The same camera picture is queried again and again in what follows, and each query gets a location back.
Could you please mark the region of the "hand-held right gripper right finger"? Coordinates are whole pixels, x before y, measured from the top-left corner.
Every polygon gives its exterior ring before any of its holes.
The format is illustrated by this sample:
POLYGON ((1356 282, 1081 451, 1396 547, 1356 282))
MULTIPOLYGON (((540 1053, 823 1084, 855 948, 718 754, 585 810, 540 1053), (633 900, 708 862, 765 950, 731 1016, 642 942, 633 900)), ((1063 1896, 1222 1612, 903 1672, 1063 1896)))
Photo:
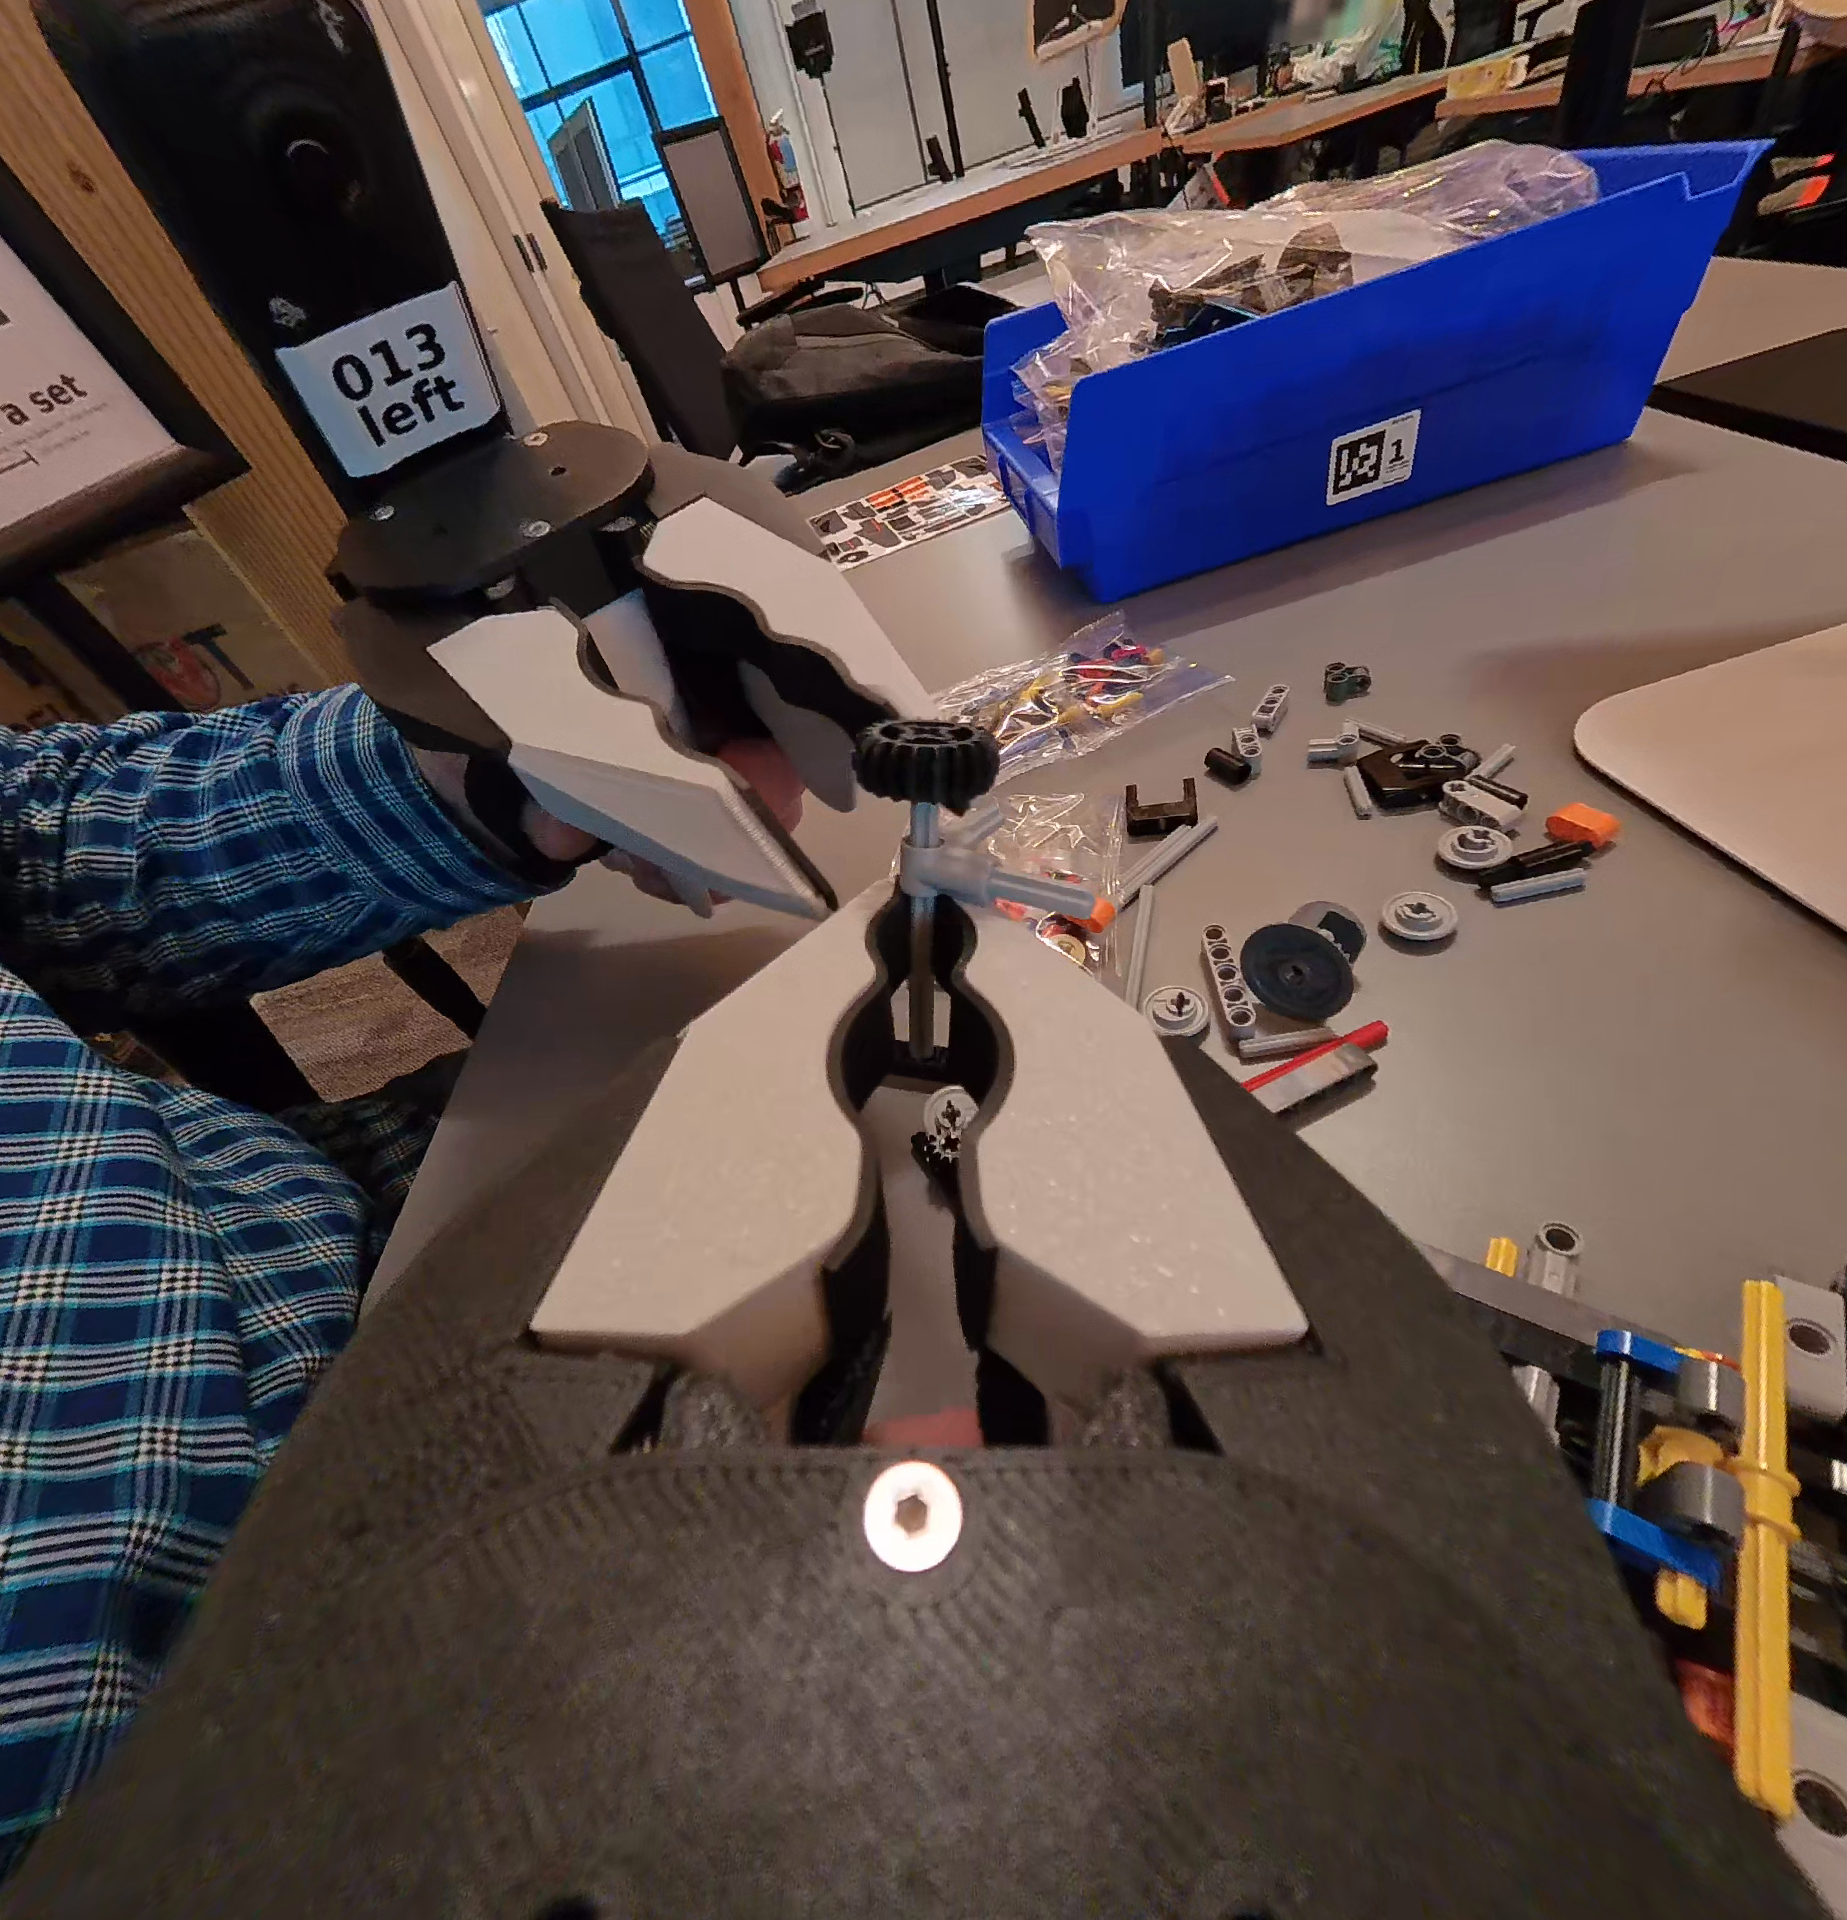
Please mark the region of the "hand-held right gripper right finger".
POLYGON ((1170 1043, 1023 926, 959 915, 959 1293, 986 1444, 1046 1444, 1157 1360, 1279 1353, 1305 1310, 1170 1043))

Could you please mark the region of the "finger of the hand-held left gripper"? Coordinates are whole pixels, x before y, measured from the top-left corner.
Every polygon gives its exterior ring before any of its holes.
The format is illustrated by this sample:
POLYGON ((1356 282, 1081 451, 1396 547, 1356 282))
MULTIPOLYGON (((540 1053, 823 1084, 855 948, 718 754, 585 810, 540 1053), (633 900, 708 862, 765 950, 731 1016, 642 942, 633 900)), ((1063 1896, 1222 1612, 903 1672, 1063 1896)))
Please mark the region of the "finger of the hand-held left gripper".
POLYGON ((428 653, 503 736, 503 759, 543 813, 700 893, 808 920, 838 908, 736 770, 680 744, 647 699, 585 671, 569 615, 481 618, 428 653))
POLYGON ((745 697, 830 810, 855 810, 859 732, 935 716, 932 695, 841 567, 721 502, 661 518, 643 574, 746 610, 757 635, 736 652, 745 697))

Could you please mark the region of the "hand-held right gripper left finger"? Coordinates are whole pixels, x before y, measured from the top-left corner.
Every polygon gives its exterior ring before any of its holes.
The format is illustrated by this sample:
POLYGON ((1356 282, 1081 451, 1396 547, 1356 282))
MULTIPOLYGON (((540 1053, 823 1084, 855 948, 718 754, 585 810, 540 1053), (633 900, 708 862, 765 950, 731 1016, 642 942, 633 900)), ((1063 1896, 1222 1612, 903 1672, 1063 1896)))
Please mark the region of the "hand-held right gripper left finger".
POLYGON ((888 1355, 863 1112, 888 1081, 888 890, 870 885, 678 1039, 532 1338, 668 1362, 855 1444, 888 1355))

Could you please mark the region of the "black bevel lego gear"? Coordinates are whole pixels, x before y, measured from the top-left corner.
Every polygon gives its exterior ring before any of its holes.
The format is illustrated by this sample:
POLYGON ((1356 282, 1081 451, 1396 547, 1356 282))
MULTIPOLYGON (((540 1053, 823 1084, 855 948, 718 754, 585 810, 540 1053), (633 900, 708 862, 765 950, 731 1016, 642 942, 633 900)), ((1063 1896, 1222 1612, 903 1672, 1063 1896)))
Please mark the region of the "black bevel lego gear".
POLYGON ((981 726, 888 717, 855 739, 855 783, 876 799, 929 803, 963 814, 992 790, 1004 753, 981 726))

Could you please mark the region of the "lego axle assembly with gear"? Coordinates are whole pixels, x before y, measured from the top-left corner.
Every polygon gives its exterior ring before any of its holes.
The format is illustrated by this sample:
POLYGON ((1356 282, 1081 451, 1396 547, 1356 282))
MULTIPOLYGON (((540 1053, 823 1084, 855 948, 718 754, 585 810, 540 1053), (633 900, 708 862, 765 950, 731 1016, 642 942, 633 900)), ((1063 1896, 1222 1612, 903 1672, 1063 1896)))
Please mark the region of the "lego axle assembly with gear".
POLYGON ((943 903, 966 915, 1002 914, 1017 921, 1049 917, 1076 923, 1099 936, 1119 915, 1101 888, 1081 871, 1063 866, 1046 873, 1009 862, 997 850, 1023 820, 1018 803, 997 796, 975 799, 955 814, 938 803, 913 803, 912 822, 898 847, 897 881, 908 903, 908 1054, 918 1067, 936 1069, 943 1043, 936 1038, 936 1000, 945 972, 936 965, 936 923, 943 903))

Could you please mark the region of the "person's left forearm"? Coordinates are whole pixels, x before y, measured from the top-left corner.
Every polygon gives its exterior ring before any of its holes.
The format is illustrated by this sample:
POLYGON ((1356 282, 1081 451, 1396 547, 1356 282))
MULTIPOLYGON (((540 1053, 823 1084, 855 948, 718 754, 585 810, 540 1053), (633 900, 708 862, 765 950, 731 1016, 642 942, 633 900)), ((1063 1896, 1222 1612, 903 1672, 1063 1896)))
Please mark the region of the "person's left forearm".
POLYGON ((287 987, 573 875, 361 689, 0 722, 0 1043, 287 987))

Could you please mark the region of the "lego sticker sheet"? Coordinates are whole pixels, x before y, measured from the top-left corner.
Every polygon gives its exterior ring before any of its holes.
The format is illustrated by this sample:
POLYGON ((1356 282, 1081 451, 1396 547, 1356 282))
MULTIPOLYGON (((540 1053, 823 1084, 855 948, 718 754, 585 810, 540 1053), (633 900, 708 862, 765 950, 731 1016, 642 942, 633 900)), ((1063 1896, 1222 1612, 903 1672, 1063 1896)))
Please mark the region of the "lego sticker sheet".
POLYGON ((811 528, 831 564, 857 570, 1007 507, 1007 491, 985 455, 970 455, 823 510, 811 528))

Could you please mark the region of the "grey holed lego beam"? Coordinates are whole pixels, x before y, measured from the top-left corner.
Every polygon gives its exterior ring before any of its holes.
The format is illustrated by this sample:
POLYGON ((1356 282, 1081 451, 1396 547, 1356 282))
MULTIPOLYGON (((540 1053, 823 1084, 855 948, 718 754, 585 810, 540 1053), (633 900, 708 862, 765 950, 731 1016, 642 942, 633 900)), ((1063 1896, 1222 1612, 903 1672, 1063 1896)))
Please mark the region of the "grey holed lego beam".
POLYGON ((1211 1029, 1226 1043, 1244 1049, 1259 1038, 1261 1009, 1247 985, 1238 945, 1224 923, 1204 923, 1200 941, 1211 1029))

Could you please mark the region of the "red lego axle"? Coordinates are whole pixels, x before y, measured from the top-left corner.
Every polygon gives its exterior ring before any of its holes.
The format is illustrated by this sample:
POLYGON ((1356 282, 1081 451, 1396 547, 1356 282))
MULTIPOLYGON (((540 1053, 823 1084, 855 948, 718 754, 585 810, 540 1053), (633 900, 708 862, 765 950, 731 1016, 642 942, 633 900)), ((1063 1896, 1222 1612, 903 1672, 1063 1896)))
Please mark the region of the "red lego axle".
POLYGON ((1348 1035, 1335 1035, 1247 1079, 1244 1091, 1274 1112, 1293 1111, 1327 1091, 1367 1079, 1374 1071, 1374 1053, 1389 1041, 1391 1024, 1370 1020, 1348 1035))

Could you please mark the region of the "dark blue lego disc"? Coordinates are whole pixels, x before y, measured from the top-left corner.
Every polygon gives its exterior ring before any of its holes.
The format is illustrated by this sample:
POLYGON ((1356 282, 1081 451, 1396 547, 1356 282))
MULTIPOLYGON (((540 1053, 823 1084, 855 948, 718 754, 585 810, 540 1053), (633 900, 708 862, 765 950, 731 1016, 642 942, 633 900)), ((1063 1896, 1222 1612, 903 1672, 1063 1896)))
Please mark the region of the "dark blue lego disc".
POLYGON ((1367 929, 1348 906, 1305 903, 1247 935, 1242 948, 1247 993, 1288 1020, 1334 1020, 1353 1000, 1353 969, 1366 945, 1367 929))

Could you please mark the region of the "bag of red lego pieces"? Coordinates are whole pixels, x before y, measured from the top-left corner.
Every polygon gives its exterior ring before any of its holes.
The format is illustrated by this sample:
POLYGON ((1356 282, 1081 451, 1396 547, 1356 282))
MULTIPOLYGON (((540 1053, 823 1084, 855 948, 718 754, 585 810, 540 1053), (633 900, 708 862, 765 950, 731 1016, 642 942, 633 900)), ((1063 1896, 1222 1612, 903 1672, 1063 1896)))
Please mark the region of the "bag of red lego pieces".
MULTIPOLYGON (((1004 826, 992 833, 989 850, 1005 869, 1085 885, 1104 900, 1119 893, 1128 850, 1121 802, 1009 788, 1000 797, 1000 809, 1004 826)), ((1098 979, 1111 975, 1117 948, 1113 923, 1083 921, 1018 900, 1005 900, 997 914, 1032 929, 1081 971, 1098 979)))

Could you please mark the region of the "black lego plate assembly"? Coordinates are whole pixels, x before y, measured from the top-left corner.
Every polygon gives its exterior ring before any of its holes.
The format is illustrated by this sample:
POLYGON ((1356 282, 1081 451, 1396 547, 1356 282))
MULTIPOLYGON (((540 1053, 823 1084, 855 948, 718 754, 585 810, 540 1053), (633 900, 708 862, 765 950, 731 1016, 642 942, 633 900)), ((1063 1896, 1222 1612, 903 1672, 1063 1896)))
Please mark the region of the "black lego plate assembly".
POLYGON ((1482 759, 1460 736, 1443 732, 1371 745, 1353 770, 1364 780, 1371 809, 1391 814, 1443 806, 1443 790, 1471 775, 1482 759))

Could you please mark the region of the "black and grey lego pin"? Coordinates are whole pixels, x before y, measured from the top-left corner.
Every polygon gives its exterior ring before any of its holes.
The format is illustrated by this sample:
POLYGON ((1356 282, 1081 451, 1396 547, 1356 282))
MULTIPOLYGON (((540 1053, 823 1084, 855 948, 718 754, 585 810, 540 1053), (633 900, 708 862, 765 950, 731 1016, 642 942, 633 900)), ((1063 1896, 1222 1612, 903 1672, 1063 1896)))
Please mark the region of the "black and grey lego pin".
POLYGON ((1594 849, 1581 841, 1548 841, 1488 869, 1474 882, 1497 905, 1580 891, 1589 885, 1584 875, 1593 852, 1594 849))

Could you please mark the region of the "clear bags of lego parts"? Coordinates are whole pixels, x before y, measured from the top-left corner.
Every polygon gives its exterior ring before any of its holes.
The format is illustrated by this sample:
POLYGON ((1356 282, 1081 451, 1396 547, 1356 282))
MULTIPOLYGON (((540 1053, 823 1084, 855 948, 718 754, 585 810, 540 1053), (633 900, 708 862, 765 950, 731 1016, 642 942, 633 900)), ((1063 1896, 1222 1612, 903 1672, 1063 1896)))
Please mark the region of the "clear bags of lego parts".
POLYGON ((1087 375, 1598 199, 1586 159, 1490 139, 1382 179, 1303 183, 1249 209, 1209 201, 1034 227, 1062 330, 1015 364, 1015 424, 1059 468, 1087 375))

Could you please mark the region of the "partly built lego model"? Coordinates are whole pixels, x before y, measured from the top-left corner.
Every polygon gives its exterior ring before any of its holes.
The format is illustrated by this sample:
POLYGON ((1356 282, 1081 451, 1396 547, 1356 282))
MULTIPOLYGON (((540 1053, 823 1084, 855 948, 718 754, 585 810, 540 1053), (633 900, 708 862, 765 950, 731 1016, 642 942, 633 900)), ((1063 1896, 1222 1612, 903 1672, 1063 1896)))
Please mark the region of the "partly built lego model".
POLYGON ((1733 1350, 1591 1307, 1560 1221, 1424 1247, 1584 1491, 1682 1710, 1847 1919, 1847 1263, 1743 1286, 1733 1350))

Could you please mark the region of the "person's left hand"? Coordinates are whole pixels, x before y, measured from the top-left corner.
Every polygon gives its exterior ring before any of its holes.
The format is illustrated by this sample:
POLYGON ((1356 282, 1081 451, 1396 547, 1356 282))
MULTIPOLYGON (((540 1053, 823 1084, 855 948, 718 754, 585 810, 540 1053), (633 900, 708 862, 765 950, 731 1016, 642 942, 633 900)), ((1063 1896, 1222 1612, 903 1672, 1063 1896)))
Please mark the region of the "person's left hand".
MULTIPOLYGON (((462 753, 423 749, 410 749, 407 753, 426 786, 432 786, 432 796, 454 816, 457 827, 464 829, 472 841, 476 841, 483 850, 496 855, 516 873, 524 873, 526 869, 522 866, 514 847, 481 826, 469 806, 466 785, 469 756, 462 753)), ((748 783, 748 786, 763 802, 765 810, 777 819, 778 826, 783 826, 784 829, 796 829, 799 826, 806 788, 798 779, 796 767, 780 753, 773 739, 731 738, 718 745, 717 754, 731 772, 739 773, 748 783)), ((689 905, 683 893, 678 891, 676 881, 661 869, 651 866, 638 855, 606 849, 603 841, 597 841, 584 829, 569 826, 553 814, 546 814, 530 797, 526 797, 524 810, 520 814, 520 833, 526 839, 528 847, 533 849, 540 862, 546 860, 558 869, 575 869, 599 862, 606 871, 626 876, 642 893, 651 900, 689 905)))

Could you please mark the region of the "bag of yellow blue pieces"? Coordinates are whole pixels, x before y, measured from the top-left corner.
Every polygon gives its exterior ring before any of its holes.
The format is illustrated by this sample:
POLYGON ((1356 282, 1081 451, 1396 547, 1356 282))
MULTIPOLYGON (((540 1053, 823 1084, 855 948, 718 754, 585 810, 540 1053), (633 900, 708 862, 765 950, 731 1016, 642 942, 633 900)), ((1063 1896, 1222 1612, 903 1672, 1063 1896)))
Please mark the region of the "bag of yellow blue pieces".
POLYGON ((1183 653, 1153 644, 1113 610, 1052 653, 978 674, 936 695, 938 717, 989 732, 1002 780, 1088 756, 1148 717, 1230 685, 1183 653))

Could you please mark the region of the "black backpack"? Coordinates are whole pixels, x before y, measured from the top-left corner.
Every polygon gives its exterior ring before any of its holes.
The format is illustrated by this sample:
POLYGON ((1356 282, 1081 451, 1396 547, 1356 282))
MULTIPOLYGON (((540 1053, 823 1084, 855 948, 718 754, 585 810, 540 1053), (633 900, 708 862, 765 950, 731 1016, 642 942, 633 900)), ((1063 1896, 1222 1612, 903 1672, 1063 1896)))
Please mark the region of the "black backpack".
POLYGON ((875 468, 974 430, 985 335, 1018 307, 959 282, 895 305, 805 305, 723 356, 723 392, 748 456, 793 453, 820 473, 875 468))

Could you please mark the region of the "black office chair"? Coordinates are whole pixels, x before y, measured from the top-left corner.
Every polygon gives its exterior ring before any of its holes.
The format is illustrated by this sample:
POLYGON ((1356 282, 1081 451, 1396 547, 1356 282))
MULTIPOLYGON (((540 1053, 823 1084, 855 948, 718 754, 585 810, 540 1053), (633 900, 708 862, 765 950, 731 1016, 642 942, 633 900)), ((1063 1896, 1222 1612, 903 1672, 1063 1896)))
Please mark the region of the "black office chair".
POLYGON ((647 211, 638 201, 610 211, 545 201, 543 215, 659 434, 702 456, 736 459, 741 449, 724 397, 723 348, 647 211))

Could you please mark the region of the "long wooden desk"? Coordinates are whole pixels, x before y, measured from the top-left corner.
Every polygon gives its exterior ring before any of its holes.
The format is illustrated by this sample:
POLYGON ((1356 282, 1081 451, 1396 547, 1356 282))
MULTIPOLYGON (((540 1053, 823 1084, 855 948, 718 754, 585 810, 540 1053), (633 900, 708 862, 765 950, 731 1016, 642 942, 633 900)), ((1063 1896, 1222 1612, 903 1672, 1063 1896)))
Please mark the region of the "long wooden desk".
POLYGON ((757 279, 768 296, 830 281, 945 279, 951 267, 1015 246, 1096 180, 1124 176, 1130 168, 1156 169, 1167 159, 1199 166, 1228 152, 1276 155, 1406 106, 1439 102, 1446 81, 1449 74, 1431 71, 1353 92, 1279 99, 1182 138, 1121 121, 1092 139, 1046 149, 1025 161, 990 161, 963 180, 907 190, 880 211, 793 243, 757 267, 757 279))

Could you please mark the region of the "blue plaid shirt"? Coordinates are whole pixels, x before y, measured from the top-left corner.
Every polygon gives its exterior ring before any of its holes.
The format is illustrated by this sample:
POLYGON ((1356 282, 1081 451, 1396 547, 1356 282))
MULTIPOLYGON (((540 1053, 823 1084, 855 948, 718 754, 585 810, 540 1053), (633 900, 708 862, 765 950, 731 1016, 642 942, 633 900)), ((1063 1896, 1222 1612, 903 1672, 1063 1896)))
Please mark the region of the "blue plaid shirt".
POLYGON ((161 1681, 388 1233, 290 1119, 0 965, 0 1882, 161 1681))

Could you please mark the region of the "blue storage bin with tag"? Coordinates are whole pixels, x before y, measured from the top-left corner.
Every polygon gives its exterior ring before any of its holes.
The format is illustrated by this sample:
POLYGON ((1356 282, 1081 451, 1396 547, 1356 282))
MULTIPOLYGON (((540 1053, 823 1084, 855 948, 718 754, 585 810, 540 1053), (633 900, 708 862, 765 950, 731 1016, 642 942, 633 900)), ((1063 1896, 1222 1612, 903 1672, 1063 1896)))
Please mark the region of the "blue storage bin with tag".
POLYGON ((1059 469, 1012 380, 1059 310, 1000 320, 986 464, 1114 603, 1624 442, 1767 150, 1584 150, 1604 190, 1584 211, 1085 375, 1059 469))

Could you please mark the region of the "white book stand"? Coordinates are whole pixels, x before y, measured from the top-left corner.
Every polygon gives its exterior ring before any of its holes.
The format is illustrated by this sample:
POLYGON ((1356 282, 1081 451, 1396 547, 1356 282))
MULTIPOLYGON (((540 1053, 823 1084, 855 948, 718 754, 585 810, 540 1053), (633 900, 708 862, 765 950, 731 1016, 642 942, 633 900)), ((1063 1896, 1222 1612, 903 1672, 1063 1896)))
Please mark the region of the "white book stand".
POLYGON ((1847 935, 1847 621, 1589 708, 1591 770, 1847 935))

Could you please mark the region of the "framed wall sign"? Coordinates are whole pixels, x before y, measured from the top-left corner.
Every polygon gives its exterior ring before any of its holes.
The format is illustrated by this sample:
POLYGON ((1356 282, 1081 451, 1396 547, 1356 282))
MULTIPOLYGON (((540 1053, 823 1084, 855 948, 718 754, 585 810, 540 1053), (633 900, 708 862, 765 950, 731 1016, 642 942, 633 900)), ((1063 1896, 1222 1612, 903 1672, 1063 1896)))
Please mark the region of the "framed wall sign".
POLYGON ((246 459, 0 159, 0 595, 246 459))

